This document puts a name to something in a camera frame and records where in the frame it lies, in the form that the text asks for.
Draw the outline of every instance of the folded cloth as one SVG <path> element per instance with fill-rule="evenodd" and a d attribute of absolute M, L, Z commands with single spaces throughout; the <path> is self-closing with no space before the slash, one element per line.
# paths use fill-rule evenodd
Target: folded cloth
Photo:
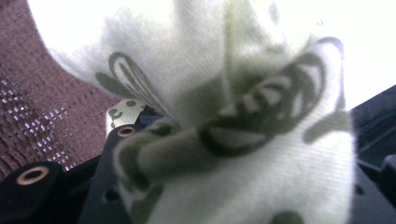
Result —
<path fill-rule="evenodd" d="M 66 71 L 166 116 L 114 154 L 134 223 L 347 222 L 343 46 L 307 2 L 29 2 Z"/>

